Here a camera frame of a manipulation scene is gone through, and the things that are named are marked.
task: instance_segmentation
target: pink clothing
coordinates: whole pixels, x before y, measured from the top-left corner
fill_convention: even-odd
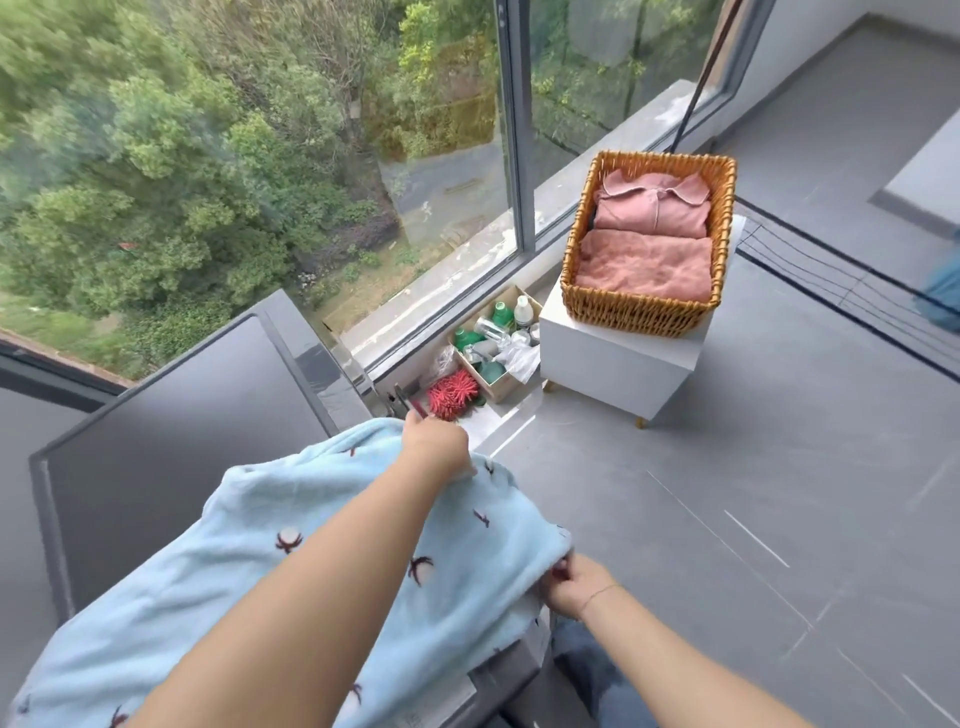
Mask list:
[[[708,237],[592,230],[580,243],[580,270],[574,282],[585,288],[707,303],[712,250]]]
[[[642,232],[644,235],[707,237],[710,189],[698,174],[679,177],[650,172],[624,180],[614,169],[593,194],[595,228]]]

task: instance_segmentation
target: blanket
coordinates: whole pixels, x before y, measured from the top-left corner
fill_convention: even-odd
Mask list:
[[[116,728],[253,585],[400,452],[403,423],[371,420],[295,455],[231,468],[179,538],[62,626],[14,700],[16,728]],[[570,549],[513,476],[442,491],[396,601],[337,718],[374,725],[435,682],[513,643],[538,614],[531,587]]]

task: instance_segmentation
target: right hand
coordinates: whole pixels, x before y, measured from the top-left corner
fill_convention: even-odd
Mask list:
[[[540,580],[550,610],[579,621],[583,621],[584,608],[590,598],[616,584],[616,579],[603,566],[573,551]]]
[[[413,410],[403,423],[403,452],[414,457],[424,473],[433,473],[441,485],[472,469],[467,432],[435,417],[426,420]]]

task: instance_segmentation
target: white wall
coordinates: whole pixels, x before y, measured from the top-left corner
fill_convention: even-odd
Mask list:
[[[932,33],[960,38],[958,0],[874,0],[871,10]]]
[[[873,10],[877,0],[777,0],[736,96],[706,124],[721,133],[818,51]],[[930,0],[942,3],[950,0]]]
[[[0,720],[57,624],[27,458],[84,416],[0,389]]]

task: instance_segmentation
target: jeans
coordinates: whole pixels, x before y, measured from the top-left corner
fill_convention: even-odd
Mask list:
[[[554,663],[600,728],[657,728],[643,698],[581,622],[560,619],[551,643]]]

